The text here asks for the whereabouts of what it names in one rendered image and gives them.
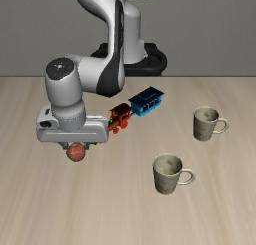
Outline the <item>red peach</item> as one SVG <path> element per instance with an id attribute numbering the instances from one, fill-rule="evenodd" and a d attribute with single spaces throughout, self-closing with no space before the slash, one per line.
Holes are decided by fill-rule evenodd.
<path id="1" fill-rule="evenodd" d="M 85 157 L 85 153 L 86 151 L 84 146 L 81 143 L 77 142 L 72 143 L 66 151 L 67 157 L 74 162 L 83 160 Z"/>

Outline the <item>beige mug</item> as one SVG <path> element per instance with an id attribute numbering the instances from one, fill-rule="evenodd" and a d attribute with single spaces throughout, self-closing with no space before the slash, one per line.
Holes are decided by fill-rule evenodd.
<path id="1" fill-rule="evenodd" d="M 158 155 L 152 163 L 152 169 L 155 189 L 163 195 L 172 194 L 177 185 L 188 185 L 196 178 L 193 170 L 185 169 L 181 159 L 170 153 Z M 189 179 L 180 182 L 182 173 L 188 173 Z"/>
<path id="2" fill-rule="evenodd" d="M 221 130 L 216 130 L 218 122 L 224 124 Z M 209 141 L 213 134 L 222 134 L 229 128 L 229 122 L 221 118 L 216 109 L 201 106 L 193 113 L 193 136 L 201 142 Z"/>

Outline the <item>red and blue toy train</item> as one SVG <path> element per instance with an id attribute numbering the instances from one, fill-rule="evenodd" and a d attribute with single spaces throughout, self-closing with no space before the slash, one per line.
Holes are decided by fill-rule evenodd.
<path id="1" fill-rule="evenodd" d="M 152 86 L 110 110 L 108 131 L 117 134 L 119 129 L 126 129 L 133 115 L 143 117 L 161 104 L 164 93 Z"/>

